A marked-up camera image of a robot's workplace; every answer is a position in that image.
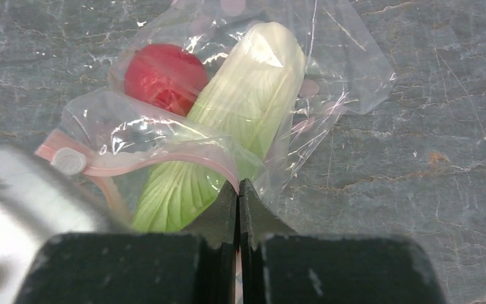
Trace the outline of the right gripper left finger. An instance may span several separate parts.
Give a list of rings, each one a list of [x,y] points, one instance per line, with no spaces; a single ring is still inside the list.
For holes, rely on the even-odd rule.
[[[16,303],[235,303],[237,191],[226,183],[182,232],[52,237]]]

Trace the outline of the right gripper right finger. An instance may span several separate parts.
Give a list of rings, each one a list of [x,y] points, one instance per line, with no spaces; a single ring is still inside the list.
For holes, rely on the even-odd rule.
[[[434,267],[397,234],[297,234],[240,183],[244,303],[445,303]]]

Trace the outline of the clear zip top bag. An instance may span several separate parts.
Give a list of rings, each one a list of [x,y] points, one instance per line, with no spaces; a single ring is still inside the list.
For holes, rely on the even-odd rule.
[[[37,149],[139,231],[178,231],[249,179],[281,191],[396,75],[348,1],[175,1]]]

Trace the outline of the fake napa cabbage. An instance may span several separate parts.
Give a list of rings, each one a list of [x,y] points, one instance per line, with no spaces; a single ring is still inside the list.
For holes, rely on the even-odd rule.
[[[264,160],[302,86],[306,57],[294,34],[277,22],[253,25],[199,94],[187,118],[223,134]],[[150,168],[133,226],[178,231],[217,198],[225,179],[186,161]]]

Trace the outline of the fake red pepper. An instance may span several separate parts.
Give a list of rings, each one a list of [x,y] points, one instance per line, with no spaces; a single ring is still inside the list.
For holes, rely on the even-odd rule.
[[[136,51],[123,81],[127,96],[182,117],[207,83],[199,58],[173,44],[148,44]]]

